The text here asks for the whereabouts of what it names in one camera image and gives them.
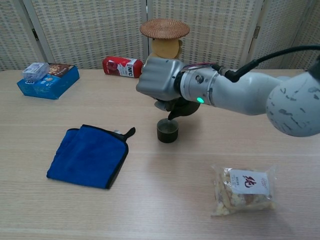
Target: light wood tabletop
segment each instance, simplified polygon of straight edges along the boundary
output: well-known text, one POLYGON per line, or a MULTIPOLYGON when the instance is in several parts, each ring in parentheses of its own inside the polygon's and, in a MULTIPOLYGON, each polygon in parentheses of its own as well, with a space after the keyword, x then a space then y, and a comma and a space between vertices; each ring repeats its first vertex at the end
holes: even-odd
MULTIPOLYGON (((264 70, 294 76, 302 70, 264 70)), ((1 240, 301 240, 320 236, 320 135, 287 136, 266 115, 202 105, 179 117, 174 143, 157 139, 168 113, 137 79, 80 70, 58 100, 23 96, 20 70, 0 72, 1 240), (136 134, 110 190, 46 178, 67 129, 136 134), (212 164, 277 165, 274 211, 212 217, 212 164)))

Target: blue box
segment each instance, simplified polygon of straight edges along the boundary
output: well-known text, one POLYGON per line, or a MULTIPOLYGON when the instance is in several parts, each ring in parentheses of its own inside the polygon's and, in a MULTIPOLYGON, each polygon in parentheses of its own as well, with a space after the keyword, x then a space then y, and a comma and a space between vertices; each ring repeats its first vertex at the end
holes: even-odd
POLYGON ((17 85, 25 96, 58 99, 79 79, 76 66, 49 63, 50 71, 41 80, 33 82, 21 79, 17 85))

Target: robotic arm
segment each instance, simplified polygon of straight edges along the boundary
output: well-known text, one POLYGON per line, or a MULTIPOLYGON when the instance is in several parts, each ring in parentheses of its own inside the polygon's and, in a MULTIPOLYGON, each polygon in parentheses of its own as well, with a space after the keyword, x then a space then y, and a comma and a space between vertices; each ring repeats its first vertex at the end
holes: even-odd
POLYGON ((176 59, 151 57, 136 90, 156 99, 156 107, 170 112, 169 120, 191 115, 206 104, 245 115, 267 114, 287 135, 320 133, 320 57, 307 72, 288 80, 249 72, 259 60, 231 71, 217 64, 185 65, 176 59))

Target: blue towel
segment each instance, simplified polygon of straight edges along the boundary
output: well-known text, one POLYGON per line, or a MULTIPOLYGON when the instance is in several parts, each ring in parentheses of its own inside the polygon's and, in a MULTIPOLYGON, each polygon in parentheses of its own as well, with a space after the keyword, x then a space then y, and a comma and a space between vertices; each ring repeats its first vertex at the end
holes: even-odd
POLYGON ((134 127, 124 135, 90 125, 69 129, 47 178, 110 189, 129 151, 126 140, 135 132, 134 127))

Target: snack package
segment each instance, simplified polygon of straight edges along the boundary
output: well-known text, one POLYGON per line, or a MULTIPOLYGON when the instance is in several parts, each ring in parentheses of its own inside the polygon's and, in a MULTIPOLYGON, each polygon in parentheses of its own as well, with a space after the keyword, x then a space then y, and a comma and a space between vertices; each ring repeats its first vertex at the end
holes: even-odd
POLYGON ((213 166, 214 216, 274 209, 276 167, 268 170, 213 166))

